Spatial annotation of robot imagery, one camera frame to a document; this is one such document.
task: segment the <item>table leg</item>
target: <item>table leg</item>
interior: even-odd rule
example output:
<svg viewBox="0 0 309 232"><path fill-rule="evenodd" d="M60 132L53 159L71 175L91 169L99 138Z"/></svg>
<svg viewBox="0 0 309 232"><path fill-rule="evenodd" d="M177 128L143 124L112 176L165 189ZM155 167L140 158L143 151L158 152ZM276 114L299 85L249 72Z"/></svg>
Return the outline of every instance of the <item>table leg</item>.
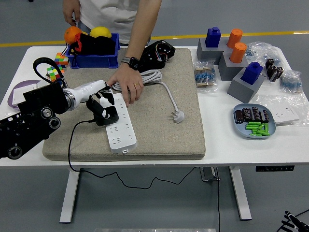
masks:
<svg viewBox="0 0 309 232"><path fill-rule="evenodd" d="M79 172L70 170L67 189L63 200L60 223L71 223Z"/></svg>
<svg viewBox="0 0 309 232"><path fill-rule="evenodd" d="M247 201L247 196L245 192L245 187L241 178L241 173L239 167L230 167L230 172L232 176L236 201L238 205L239 216L241 220L251 220L251 213L249 204Z"/></svg>

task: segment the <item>rubik's cube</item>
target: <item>rubik's cube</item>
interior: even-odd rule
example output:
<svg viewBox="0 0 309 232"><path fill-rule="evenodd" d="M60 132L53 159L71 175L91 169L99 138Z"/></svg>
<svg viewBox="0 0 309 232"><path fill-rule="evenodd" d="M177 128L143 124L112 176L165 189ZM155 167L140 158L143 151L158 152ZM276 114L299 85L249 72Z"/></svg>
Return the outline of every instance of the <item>rubik's cube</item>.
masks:
<svg viewBox="0 0 309 232"><path fill-rule="evenodd" d="M69 59L66 56L63 56L61 52L58 52L56 54L55 63L59 67L61 73L64 74L64 69L67 67ZM60 78L58 71L53 66L47 68L47 75L50 77L52 82Z"/></svg>
<svg viewBox="0 0 309 232"><path fill-rule="evenodd" d="M57 65L61 65L65 69L69 63L69 59L66 56L63 56L61 52L58 52L56 55L55 62Z"/></svg>
<svg viewBox="0 0 309 232"><path fill-rule="evenodd" d="M52 82L55 81L56 79L60 78L58 71L54 67L47 68L47 75L50 77Z"/></svg>

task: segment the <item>desk control panel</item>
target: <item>desk control panel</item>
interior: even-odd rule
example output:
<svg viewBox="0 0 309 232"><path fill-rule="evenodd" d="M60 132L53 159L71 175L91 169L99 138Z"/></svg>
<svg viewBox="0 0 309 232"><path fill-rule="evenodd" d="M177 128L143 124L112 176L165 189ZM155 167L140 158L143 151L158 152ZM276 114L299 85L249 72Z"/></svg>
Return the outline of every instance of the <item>desk control panel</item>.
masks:
<svg viewBox="0 0 309 232"><path fill-rule="evenodd" d="M285 166L256 166L256 172L291 172L294 170L294 165Z"/></svg>

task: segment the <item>wrist watch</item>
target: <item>wrist watch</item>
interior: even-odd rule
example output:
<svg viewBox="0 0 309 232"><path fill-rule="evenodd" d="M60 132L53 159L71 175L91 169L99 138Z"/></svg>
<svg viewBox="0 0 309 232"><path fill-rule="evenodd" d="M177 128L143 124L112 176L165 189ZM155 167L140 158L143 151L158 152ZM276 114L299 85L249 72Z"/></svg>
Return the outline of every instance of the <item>wrist watch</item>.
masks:
<svg viewBox="0 0 309 232"><path fill-rule="evenodd" d="M129 67L134 70L137 70L140 67L140 60L135 57L123 57L121 62L129 64Z"/></svg>

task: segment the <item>blue plate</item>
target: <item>blue plate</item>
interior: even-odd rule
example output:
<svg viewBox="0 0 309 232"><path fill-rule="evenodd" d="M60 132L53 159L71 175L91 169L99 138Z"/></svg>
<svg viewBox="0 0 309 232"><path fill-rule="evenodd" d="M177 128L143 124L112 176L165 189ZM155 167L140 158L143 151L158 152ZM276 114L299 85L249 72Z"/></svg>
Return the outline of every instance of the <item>blue plate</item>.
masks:
<svg viewBox="0 0 309 232"><path fill-rule="evenodd" d="M241 124L238 124L235 122L235 114L234 112L236 110L242 110L243 108L252 108L252 107L256 107L258 108L259 111L263 111L266 110L268 113L268 117L269 117L269 123L268 123L268 133L271 135L273 135L276 131L276 124L274 121L274 118L270 112L270 110L268 110L265 106L259 105L259 104L249 104L249 103L244 103L244 104L239 104L237 106L234 107L233 109L233 121L235 124L235 127L237 129L237 131L242 135L245 136L247 138L251 138L251 139L267 139L270 136L252 136L250 135L252 133L251 130L246 130L246 125L248 124L247 122L243 122Z"/></svg>

